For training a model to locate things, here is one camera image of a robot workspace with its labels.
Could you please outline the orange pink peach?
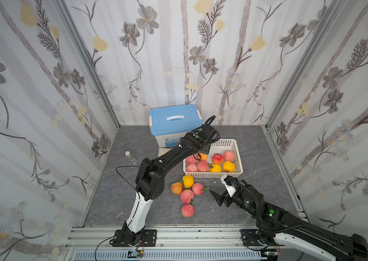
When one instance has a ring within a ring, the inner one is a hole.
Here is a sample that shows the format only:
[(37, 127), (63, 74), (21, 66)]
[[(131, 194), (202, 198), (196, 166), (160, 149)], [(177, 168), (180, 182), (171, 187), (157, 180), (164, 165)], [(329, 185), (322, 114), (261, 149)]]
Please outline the orange pink peach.
[(201, 161), (207, 161), (207, 159), (208, 159), (208, 155), (207, 154), (204, 154), (204, 153), (201, 153), (200, 154), (200, 160)]

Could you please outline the white perforated plastic basket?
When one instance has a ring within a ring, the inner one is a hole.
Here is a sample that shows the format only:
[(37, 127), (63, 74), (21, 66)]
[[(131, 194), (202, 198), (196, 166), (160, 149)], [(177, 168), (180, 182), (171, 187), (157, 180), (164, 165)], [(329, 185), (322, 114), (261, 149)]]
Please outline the white perforated plastic basket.
[(186, 175), (197, 178), (220, 178), (223, 175), (239, 177), (243, 166), (235, 139), (220, 139), (207, 145), (205, 150), (183, 161)]

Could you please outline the orange red peach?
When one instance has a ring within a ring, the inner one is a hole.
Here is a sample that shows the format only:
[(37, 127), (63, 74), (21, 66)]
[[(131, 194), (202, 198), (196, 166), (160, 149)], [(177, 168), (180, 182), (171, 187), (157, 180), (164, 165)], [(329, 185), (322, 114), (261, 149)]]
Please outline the orange red peach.
[(211, 158), (213, 164), (222, 164), (224, 162), (224, 158), (221, 154), (216, 153)]

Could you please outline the pink peach second row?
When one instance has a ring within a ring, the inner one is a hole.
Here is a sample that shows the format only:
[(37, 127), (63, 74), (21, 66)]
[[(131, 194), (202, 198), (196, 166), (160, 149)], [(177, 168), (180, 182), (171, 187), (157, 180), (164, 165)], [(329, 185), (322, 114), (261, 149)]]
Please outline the pink peach second row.
[(210, 164), (207, 161), (199, 161), (197, 164), (198, 172), (209, 172)]

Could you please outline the pink peach top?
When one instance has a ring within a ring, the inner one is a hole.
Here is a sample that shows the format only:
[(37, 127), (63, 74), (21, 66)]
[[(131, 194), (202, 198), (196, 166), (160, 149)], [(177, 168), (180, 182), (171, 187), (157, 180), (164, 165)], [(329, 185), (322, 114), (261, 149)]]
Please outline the pink peach top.
[(198, 167), (195, 163), (190, 163), (186, 166), (186, 172), (198, 172)]

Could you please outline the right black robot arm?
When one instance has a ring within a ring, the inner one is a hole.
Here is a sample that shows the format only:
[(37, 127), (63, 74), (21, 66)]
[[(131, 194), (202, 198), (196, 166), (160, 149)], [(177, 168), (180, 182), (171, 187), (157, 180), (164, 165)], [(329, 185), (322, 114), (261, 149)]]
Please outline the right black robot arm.
[(321, 261), (368, 261), (368, 243), (358, 234), (345, 236), (296, 217), (264, 196), (252, 185), (232, 177), (224, 180), (225, 191), (211, 192), (219, 206), (235, 204), (255, 219), (257, 231), (269, 242), (309, 254)]

